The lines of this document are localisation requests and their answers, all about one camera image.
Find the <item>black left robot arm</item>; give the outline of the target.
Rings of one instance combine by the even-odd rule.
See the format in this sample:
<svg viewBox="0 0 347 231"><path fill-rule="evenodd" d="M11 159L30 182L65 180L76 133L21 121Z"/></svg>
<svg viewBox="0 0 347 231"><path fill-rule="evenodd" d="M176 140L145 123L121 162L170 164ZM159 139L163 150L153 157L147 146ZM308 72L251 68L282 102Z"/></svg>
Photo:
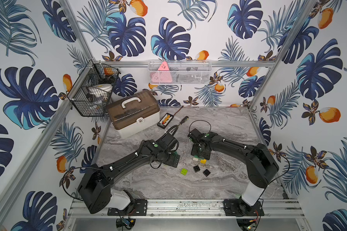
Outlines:
<svg viewBox="0 0 347 231"><path fill-rule="evenodd" d="M135 203L127 191L113 190L113 186L134 170L154 162L159 166L166 164L177 167L178 156L175 154L179 142L142 141L137 150L111 164L99 167L93 164L87 168L77 190L90 214L96 214L104 208L129 211Z"/></svg>

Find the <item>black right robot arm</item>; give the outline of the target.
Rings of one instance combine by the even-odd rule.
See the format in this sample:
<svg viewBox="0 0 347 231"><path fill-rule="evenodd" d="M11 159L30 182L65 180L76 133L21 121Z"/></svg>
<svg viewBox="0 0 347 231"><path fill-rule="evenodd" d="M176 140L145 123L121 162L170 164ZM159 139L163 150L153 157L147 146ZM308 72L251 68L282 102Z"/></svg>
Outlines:
<svg viewBox="0 0 347 231"><path fill-rule="evenodd" d="M224 200L226 216L261 216L263 210L259 199L279 172L279 166L266 146L262 143L242 144L217 133L202 133L197 129L190 131L188 138L193 142L193 156L208 160L212 152L219 152L241 161L246 166L249 182L238 199Z"/></svg>

